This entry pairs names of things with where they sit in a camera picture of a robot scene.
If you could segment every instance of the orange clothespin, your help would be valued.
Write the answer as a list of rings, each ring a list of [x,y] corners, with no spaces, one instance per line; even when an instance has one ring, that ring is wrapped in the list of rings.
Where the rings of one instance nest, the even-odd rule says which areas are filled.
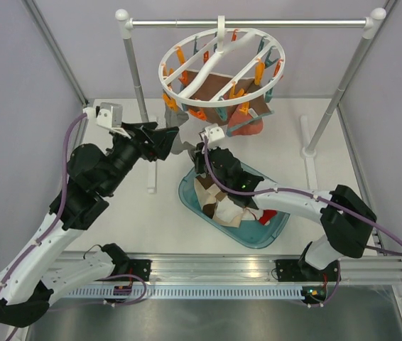
[[[239,30],[239,29],[236,28],[236,29],[232,32],[231,41],[236,41],[236,39],[237,39],[237,31],[238,31],[238,30]]]
[[[182,65],[185,63],[185,57],[184,57],[184,52],[182,51],[182,48],[178,46],[176,49],[176,54],[178,55],[179,63]],[[187,71],[182,71],[182,77],[179,78],[180,82],[187,86],[188,85],[188,74]]]
[[[195,110],[189,109],[188,112],[193,115],[194,117],[196,117],[197,119],[201,119],[203,121],[207,120],[206,114],[204,113],[204,109],[200,108],[200,110],[198,112],[196,112]]]
[[[172,74],[173,72],[174,72],[174,70],[173,70],[173,69],[170,69],[170,73],[168,74],[168,71],[166,70],[166,64],[163,64],[163,76],[164,76],[164,77],[171,76],[171,74]],[[168,84],[168,87],[169,87],[170,89],[172,89],[171,83]]]
[[[258,58],[258,65],[255,69],[255,85],[259,85],[259,83],[261,83],[264,74],[264,67],[264,62],[261,62],[261,59]]]
[[[250,108],[250,102],[245,102],[245,103],[242,103],[242,104],[239,106],[239,111],[240,111],[242,114],[247,115],[247,114],[249,113],[249,108]]]
[[[273,76],[277,76],[278,71],[280,71],[281,63],[283,62],[283,59],[279,59],[277,62],[277,65],[275,66],[275,71],[273,71]]]
[[[209,51],[204,52],[204,55],[202,55],[202,61],[204,64],[209,60]]]
[[[175,102],[174,98],[169,97],[166,92],[163,93],[163,101],[165,101],[166,105],[168,105],[168,107],[173,110],[174,112],[176,112],[178,110],[178,105]]]
[[[240,89],[239,92],[237,92],[237,94],[234,94],[236,92],[236,82],[232,83],[232,88],[229,91],[229,99],[233,99],[233,98],[237,98],[237,97],[242,97],[244,96],[245,90],[244,89]]]

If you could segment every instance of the ventilation grille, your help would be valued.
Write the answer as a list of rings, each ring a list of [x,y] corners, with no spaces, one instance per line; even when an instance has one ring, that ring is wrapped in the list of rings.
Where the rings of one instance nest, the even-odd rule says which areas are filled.
[[[129,295],[115,294],[114,285],[88,285],[69,293],[66,298],[138,298],[141,284],[134,284]],[[144,298],[215,299],[215,300],[300,300],[302,286],[148,286]]]

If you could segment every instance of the teal clothespin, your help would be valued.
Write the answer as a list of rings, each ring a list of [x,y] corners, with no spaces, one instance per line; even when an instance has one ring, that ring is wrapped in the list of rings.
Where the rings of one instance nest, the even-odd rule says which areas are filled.
[[[264,68],[265,69],[267,69],[269,66],[272,66],[273,64],[277,63],[277,61],[278,61],[278,58],[275,58],[275,60],[270,60],[269,59],[271,57],[272,49],[273,48],[271,48],[269,50],[269,52],[267,52],[266,61],[264,62]]]
[[[216,49],[217,49],[217,43],[214,44],[214,52],[215,52]]]
[[[264,47],[264,38],[265,38],[265,37],[261,37],[261,41],[259,42],[258,52],[257,52],[257,53],[260,53],[261,50],[262,50],[263,47]]]
[[[226,107],[218,107],[215,108],[215,112],[222,119],[222,121],[226,121],[228,119],[227,108]]]
[[[197,45],[198,45],[198,36],[195,37],[195,44],[193,46],[193,55],[196,55],[198,53]]]
[[[269,90],[266,91],[266,93],[265,93],[265,95],[264,95],[264,101],[265,101],[265,103],[269,103],[269,102],[271,101],[271,99],[272,99],[272,92],[273,92],[273,87],[272,87],[271,89],[269,89]]]
[[[180,91],[179,91],[179,93],[181,93],[182,90],[184,90],[184,89],[185,89],[184,84],[181,84],[181,85],[180,85]],[[185,105],[185,104],[183,104],[183,103],[181,103],[181,104],[182,104],[182,111],[183,111],[183,112],[187,112],[187,111],[188,111],[187,105]]]

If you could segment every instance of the metal floor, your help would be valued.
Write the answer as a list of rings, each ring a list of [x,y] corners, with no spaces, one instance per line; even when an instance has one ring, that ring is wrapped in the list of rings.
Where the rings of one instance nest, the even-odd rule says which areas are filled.
[[[55,308],[80,302],[65,299]],[[47,313],[26,338],[98,340],[402,341],[402,323],[388,291],[341,287],[326,307],[310,310],[288,301],[153,299],[116,309],[89,305]]]

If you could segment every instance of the white table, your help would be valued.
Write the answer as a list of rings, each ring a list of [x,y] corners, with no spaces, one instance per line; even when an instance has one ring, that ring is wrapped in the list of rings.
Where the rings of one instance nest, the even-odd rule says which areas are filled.
[[[124,106],[123,121],[138,122],[135,99],[98,99]],[[314,132],[328,99],[274,99],[274,115],[264,118],[264,130],[257,136],[226,139],[222,148],[279,183],[306,188],[304,161],[300,157],[302,139],[299,118],[307,115]],[[163,117],[161,99],[146,100],[149,115]],[[205,122],[190,117],[181,127],[182,141],[198,143],[197,133]],[[111,136],[90,124],[84,143],[100,148],[111,146]],[[317,147],[315,159],[318,186],[334,190],[341,183],[359,193],[354,171],[337,115],[333,115]],[[305,246],[322,234],[322,227],[300,217],[291,216],[277,240],[265,249],[249,249],[187,209],[178,196],[182,178],[192,168],[186,152],[159,161],[156,194],[147,193],[147,161],[140,160],[122,184],[108,198],[109,208],[68,251],[88,250],[94,244],[117,243],[125,252],[167,254],[300,254]],[[366,250],[366,254],[376,254]]]

